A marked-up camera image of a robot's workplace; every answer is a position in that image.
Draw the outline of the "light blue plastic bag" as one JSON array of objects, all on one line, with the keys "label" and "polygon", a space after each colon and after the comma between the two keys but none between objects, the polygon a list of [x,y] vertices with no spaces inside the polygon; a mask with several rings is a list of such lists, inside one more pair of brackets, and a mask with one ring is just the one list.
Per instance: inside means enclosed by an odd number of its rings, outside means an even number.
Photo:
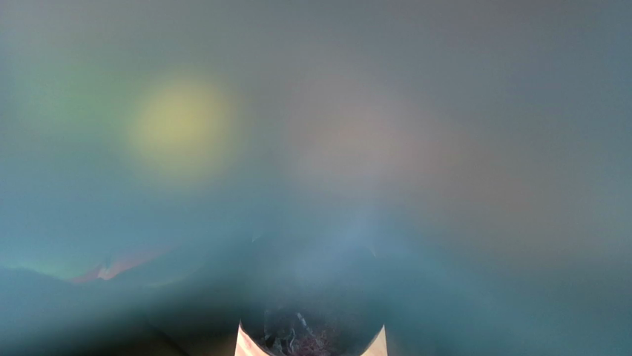
[{"label": "light blue plastic bag", "polygon": [[266,312],[631,353],[629,1],[3,1],[1,350]]}]

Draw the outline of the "fake dark passion fruit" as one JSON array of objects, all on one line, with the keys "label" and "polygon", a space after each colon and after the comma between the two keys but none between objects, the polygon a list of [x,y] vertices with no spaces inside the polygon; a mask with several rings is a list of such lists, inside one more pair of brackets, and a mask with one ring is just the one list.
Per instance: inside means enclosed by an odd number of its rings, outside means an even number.
[{"label": "fake dark passion fruit", "polygon": [[264,308],[242,317],[236,355],[388,355],[379,316],[363,309]]}]

